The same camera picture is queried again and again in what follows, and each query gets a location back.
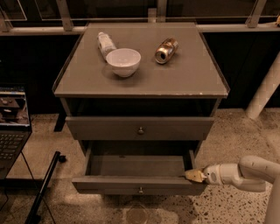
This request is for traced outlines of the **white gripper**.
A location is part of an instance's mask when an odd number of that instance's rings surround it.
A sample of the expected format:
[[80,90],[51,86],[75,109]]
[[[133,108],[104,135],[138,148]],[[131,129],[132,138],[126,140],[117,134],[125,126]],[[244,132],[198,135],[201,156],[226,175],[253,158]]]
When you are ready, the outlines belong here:
[[204,180],[211,185],[234,186],[240,180],[240,172],[237,164],[214,164],[207,166],[204,171],[192,169],[185,172],[188,180],[202,183]]

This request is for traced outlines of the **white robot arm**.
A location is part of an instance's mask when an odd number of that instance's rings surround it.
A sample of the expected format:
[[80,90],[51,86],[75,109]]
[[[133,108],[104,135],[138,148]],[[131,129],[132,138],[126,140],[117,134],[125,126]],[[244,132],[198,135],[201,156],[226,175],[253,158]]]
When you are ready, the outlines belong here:
[[204,168],[185,171],[185,177],[194,182],[209,185],[231,185],[248,192],[260,193],[266,190],[265,183],[272,189],[266,210],[264,224],[280,224],[280,164],[258,156],[242,157],[238,163],[210,164]]

